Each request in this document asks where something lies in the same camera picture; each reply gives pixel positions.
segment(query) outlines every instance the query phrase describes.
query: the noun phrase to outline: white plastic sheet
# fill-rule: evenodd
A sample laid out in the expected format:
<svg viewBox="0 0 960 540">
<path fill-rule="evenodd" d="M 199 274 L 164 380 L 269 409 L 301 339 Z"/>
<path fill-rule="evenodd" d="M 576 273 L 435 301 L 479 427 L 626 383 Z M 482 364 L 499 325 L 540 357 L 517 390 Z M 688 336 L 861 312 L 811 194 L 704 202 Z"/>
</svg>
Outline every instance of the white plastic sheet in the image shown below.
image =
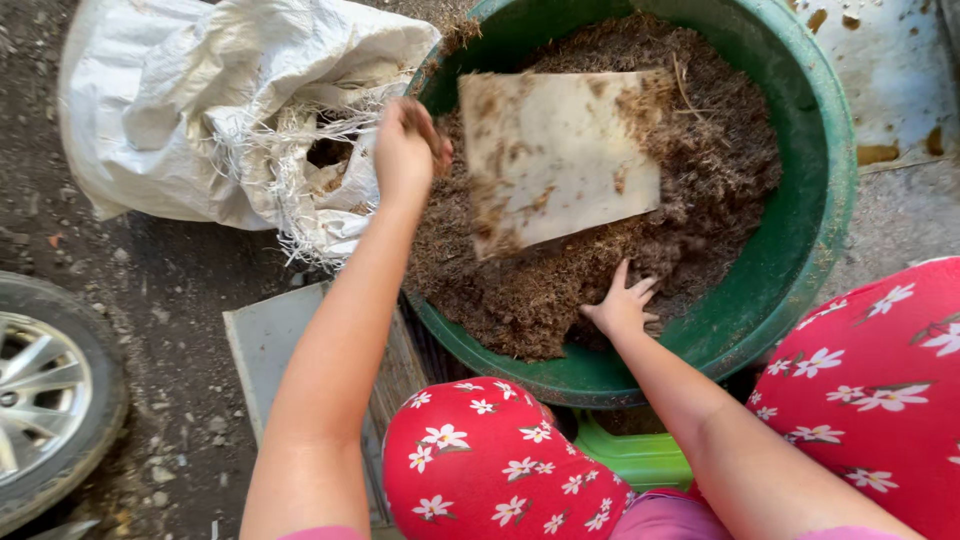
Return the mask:
<svg viewBox="0 0 960 540">
<path fill-rule="evenodd" d="M 343 0 L 85 0 L 60 72 L 63 144 L 101 219 L 278 228 L 292 257 L 335 266 L 377 203 L 381 104 L 439 37 Z M 306 161 L 348 137 L 349 164 Z"/>
</svg>

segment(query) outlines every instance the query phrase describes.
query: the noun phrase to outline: pink shirt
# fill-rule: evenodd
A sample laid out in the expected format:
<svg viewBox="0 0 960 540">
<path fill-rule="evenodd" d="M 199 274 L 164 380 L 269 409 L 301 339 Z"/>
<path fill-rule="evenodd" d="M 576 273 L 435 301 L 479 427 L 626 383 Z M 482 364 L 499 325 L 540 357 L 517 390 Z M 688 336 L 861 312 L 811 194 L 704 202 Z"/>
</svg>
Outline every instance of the pink shirt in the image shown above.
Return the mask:
<svg viewBox="0 0 960 540">
<path fill-rule="evenodd" d="M 613 528 L 610 540 L 733 540 L 716 515 L 702 504 L 669 496 L 644 498 Z M 363 540 L 352 528 L 319 527 L 288 534 L 280 540 Z M 863 527 L 809 532 L 797 540 L 902 540 Z"/>
</svg>

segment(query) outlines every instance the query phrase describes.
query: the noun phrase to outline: car tire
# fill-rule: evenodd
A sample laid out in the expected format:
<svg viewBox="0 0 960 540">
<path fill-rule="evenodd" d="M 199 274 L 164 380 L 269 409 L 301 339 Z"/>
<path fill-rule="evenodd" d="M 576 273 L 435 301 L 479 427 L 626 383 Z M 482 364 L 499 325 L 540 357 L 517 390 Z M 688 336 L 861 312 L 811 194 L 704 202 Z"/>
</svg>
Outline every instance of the car tire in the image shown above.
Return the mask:
<svg viewBox="0 0 960 540">
<path fill-rule="evenodd" d="M 72 434 L 35 467 L 0 485 L 4 536 L 58 503 L 93 472 L 123 424 L 127 392 L 106 321 L 66 290 L 0 272 L 0 312 L 25 315 L 65 335 L 83 353 L 89 374 L 88 405 Z"/>
</svg>

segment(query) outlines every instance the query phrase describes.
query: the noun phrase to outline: hand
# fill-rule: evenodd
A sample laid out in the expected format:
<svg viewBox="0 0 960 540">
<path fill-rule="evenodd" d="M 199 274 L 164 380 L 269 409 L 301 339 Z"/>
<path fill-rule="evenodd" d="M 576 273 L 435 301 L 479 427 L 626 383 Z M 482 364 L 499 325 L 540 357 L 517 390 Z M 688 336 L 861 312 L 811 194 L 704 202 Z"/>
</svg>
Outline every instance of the hand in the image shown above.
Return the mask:
<svg viewBox="0 0 960 540">
<path fill-rule="evenodd" d="M 602 303 L 597 306 L 580 306 L 580 312 L 593 321 L 593 324 L 610 339 L 622 332 L 643 331 L 645 323 L 660 320 L 658 315 L 643 312 L 643 307 L 657 293 L 653 290 L 657 280 L 647 278 L 628 289 L 627 267 L 629 265 L 630 260 L 624 258 L 616 267 L 613 283 L 610 284 L 610 290 L 607 291 L 607 297 Z"/>
<path fill-rule="evenodd" d="M 434 169 L 452 160 L 450 141 L 437 135 L 423 105 L 410 97 L 387 104 L 373 154 L 381 206 L 422 209 L 434 174 L 443 172 Z"/>
</svg>

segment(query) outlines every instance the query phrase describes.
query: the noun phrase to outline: twig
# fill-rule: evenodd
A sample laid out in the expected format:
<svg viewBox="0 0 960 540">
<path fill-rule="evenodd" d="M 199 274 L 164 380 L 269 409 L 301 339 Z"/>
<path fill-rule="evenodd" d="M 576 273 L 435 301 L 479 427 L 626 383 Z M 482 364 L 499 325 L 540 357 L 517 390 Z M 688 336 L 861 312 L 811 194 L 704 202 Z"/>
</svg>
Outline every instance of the twig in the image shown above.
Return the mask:
<svg viewBox="0 0 960 540">
<path fill-rule="evenodd" d="M 690 105 L 690 100 L 686 99 L 686 92 L 684 91 L 684 80 L 680 77 L 680 65 L 677 63 L 677 53 L 673 53 L 673 71 L 677 74 L 677 86 L 680 88 L 680 95 L 684 98 L 684 103 L 690 108 L 690 112 L 697 115 L 698 120 L 706 120 L 699 110 L 693 108 Z"/>
</svg>

